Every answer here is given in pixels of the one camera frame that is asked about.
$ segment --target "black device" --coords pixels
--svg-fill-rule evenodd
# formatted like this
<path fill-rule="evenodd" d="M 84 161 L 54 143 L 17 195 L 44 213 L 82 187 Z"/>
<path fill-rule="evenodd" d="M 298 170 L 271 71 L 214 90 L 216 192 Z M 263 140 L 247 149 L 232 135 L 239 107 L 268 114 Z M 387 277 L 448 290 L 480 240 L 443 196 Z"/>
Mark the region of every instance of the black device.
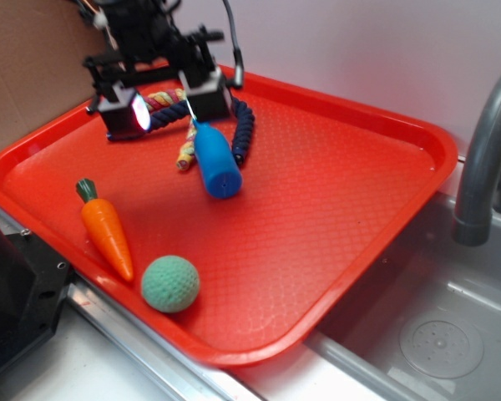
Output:
<path fill-rule="evenodd" d="M 0 372 L 55 334 L 71 274 L 37 235 L 0 230 Z"/>
<path fill-rule="evenodd" d="M 223 1 L 234 46 L 233 79 L 221 72 L 208 47 L 209 42 L 224 39 L 221 31 L 201 26 L 184 35 L 175 26 L 172 12 L 180 0 L 170 5 L 166 0 L 94 0 L 98 11 L 88 7 L 87 1 L 76 0 L 84 21 L 102 29 L 109 44 L 105 53 L 89 56 L 83 63 L 93 77 L 96 92 L 88 112 L 101 113 L 113 140 L 131 139 L 147 130 L 138 124 L 129 102 L 136 94 L 134 88 L 142 84 L 179 79 L 199 121 L 231 115 L 230 88 L 242 87 L 243 59 L 227 0 Z M 153 64 L 159 59 L 166 64 L 138 69 L 140 63 Z"/>

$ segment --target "cardboard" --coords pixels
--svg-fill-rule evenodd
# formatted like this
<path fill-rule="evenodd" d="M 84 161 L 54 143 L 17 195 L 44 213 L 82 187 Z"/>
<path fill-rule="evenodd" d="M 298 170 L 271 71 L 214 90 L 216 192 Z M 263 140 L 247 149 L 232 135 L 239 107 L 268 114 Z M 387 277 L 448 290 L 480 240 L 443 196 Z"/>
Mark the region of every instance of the cardboard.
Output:
<path fill-rule="evenodd" d="M 0 2 L 0 150 L 90 98 L 82 61 L 103 49 L 73 2 Z"/>

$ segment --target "rope toy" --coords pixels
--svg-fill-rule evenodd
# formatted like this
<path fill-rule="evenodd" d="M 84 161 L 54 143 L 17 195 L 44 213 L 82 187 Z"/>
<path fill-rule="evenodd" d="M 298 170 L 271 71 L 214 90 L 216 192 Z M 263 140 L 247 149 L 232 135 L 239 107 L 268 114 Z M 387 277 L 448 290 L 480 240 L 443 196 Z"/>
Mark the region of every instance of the rope toy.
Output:
<path fill-rule="evenodd" d="M 183 89 L 170 89 L 143 96 L 143 100 L 150 112 L 150 128 L 148 132 L 164 128 L 170 123 L 190 115 L 185 91 Z M 234 138 L 232 140 L 232 155 L 238 166 L 242 166 L 251 147 L 252 131 L 254 130 L 255 116 L 247 103 L 237 98 L 232 98 L 234 103 L 234 116 L 237 118 Z M 180 170 L 188 170 L 195 159 L 195 136 L 197 134 L 193 121 L 190 121 L 185 142 L 180 147 L 176 166 Z"/>

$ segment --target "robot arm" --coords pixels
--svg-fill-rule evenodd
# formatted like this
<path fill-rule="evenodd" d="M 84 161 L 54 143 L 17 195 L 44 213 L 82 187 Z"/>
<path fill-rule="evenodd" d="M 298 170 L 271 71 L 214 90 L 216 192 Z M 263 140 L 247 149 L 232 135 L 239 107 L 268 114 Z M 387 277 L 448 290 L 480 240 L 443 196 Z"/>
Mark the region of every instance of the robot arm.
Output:
<path fill-rule="evenodd" d="M 235 55 L 235 77 L 227 79 L 210 54 L 208 42 L 224 39 L 220 31 L 204 26 L 184 35 L 175 26 L 172 12 L 180 5 L 175 0 L 75 0 L 86 23 L 103 29 L 112 44 L 99 55 L 89 56 L 83 65 L 93 77 L 95 96 L 88 111 L 100 112 L 112 135 L 126 123 L 119 110 L 132 108 L 135 86 L 179 79 L 187 93 L 190 107 L 199 121 L 220 119 L 231 114 L 230 88 L 243 82 L 243 61 L 235 39 L 230 5 L 225 3 Z M 139 63 L 152 64 L 159 58 L 166 65 L 139 71 Z"/>

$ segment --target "sink drain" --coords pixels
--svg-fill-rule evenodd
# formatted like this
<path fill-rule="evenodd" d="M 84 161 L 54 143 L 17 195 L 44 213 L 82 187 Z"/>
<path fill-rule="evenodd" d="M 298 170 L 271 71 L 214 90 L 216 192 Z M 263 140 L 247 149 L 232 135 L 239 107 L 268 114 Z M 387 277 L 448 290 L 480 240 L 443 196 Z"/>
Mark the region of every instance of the sink drain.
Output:
<path fill-rule="evenodd" d="M 471 324 L 449 312 L 427 312 L 402 328 L 401 351 L 418 371 L 434 378 L 459 378 L 483 358 L 483 340 Z"/>

